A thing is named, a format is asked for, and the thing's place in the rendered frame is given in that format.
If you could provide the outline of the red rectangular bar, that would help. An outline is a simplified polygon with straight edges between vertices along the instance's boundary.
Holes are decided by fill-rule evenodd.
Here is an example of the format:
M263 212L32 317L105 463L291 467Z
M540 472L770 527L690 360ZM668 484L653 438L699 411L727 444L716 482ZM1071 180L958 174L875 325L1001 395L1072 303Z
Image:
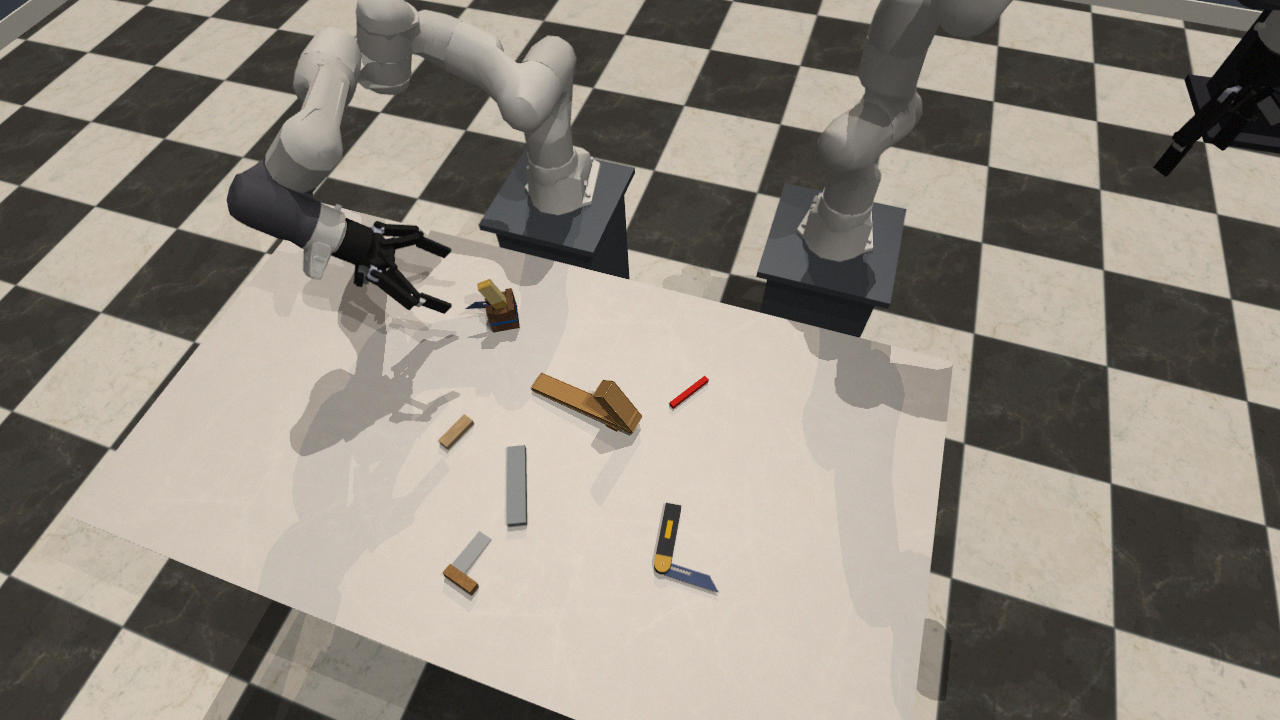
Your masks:
M684 391L684 393L681 393L681 395L678 395L678 396L677 396L676 398L673 398L673 400L672 400L672 401L669 402L669 406L671 406L671 407L673 407L673 409L675 409L675 407L677 407L677 406L678 406L678 404L682 404L682 402L684 402L684 400L689 398L689 397L690 397L691 395L694 395L694 393L695 393L695 392L696 392L698 389L700 389L700 388L701 388L703 386L705 386L705 384L708 383L708 380L709 380L709 379L707 378L707 375L701 377L701 379L700 379L700 380L698 380L696 383L694 383L694 384L692 384L691 387L689 387L689 389L685 389L685 391Z

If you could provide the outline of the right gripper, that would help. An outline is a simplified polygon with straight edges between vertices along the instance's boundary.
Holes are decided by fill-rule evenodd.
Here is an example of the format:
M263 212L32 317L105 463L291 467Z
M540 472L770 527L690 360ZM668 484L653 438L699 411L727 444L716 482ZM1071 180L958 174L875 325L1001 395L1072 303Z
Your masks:
M372 284L378 284L379 288L387 292L407 310L411 310L415 305L416 307L424 306L445 314L452 307L452 304L440 299L435 299L422 292L419 293L419 291L413 288L413 284L411 284L410 281L407 281L398 270L394 256L396 249L404 249L416 243L416 247L445 259L451 252L449 247L436 243L433 240L428 240L422 231L419 231L419 225L399 225L375 222L371 229L370 227L353 222L348 218L346 218L346 222L347 229L344 240L337 252L332 252L333 258L338 258L355 265L369 266L370 270L369 275L366 275L366 281ZM385 240L383 236L394 237Z

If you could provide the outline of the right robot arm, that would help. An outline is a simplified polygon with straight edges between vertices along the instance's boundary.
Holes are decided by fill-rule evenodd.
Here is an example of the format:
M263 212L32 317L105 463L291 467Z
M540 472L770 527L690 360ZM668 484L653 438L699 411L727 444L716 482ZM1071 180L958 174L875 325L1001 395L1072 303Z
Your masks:
M321 279L346 236L342 206L314 200L342 160L343 111L357 83L385 95L408 88L412 53L486 91L503 120L524 132L525 190L539 211L561 215L593 204L602 165L573 146L577 58L568 42L547 36L516 63L497 35L452 15L417 12L404 0L358 0L356 20L357 40L328 27L305 47L293 83L301 111L285 120L255 167L236 174L227 196L237 222L305 249L306 275Z

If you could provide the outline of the black sliding bevel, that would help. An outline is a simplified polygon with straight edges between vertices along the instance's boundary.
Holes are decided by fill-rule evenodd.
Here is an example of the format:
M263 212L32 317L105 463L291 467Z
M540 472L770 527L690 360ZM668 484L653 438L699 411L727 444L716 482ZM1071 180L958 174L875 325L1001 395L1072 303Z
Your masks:
M666 503L666 510L660 525L660 536L657 546L657 556L654 561L655 571L659 574L666 574L666 577L672 577L681 582L689 582L694 585L700 585L709 591L718 592L716 584L712 582L709 575L703 574L700 571L694 571L689 568L681 568L678 565L672 564L680 512L681 512L681 505ZM690 571L692 574L690 577L681 571L675 571L669 569L671 566L678 568L684 571Z

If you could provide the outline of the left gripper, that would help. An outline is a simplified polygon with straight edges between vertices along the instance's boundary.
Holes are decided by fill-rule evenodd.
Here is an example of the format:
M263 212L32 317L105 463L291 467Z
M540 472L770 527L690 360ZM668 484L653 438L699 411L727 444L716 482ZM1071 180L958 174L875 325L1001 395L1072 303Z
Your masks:
M1233 86L1224 85L1219 88L1217 94L1181 129L1172 135L1172 140L1175 141L1153 167L1162 176L1169 176L1193 147L1192 145L1222 120L1224 117L1233 115L1210 141L1221 150L1226 150L1251 120L1260 119L1257 113L1262 111L1258 109L1257 102L1265 97L1261 97L1258 94L1265 86L1280 86L1280 54L1270 50L1258 36L1238 61L1236 69L1240 73L1240 79L1235 79L1231 83Z

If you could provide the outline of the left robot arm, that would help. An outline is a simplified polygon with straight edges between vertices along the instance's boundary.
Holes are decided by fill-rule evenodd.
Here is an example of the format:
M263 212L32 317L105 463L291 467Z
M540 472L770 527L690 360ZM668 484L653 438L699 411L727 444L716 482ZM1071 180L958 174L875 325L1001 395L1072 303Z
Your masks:
M1274 10L1254 29L1270 50L1280 54L1280 0L1236 1L1251 9ZM817 152L829 174L823 193L813 199L808 219L804 217L796 231L812 252L841 263L873 250L870 210L881 183L876 161L922 118L916 82L938 26L963 38L980 35L995 26L1010 3L881 0L858 70L865 94L817 140Z

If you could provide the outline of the brown wooden v-shaped frame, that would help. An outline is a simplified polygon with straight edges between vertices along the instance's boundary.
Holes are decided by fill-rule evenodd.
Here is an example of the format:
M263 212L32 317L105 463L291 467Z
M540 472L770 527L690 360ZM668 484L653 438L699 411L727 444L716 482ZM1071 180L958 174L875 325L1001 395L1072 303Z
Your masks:
M594 395L540 373L532 392L634 434L643 415L614 380L602 380Z

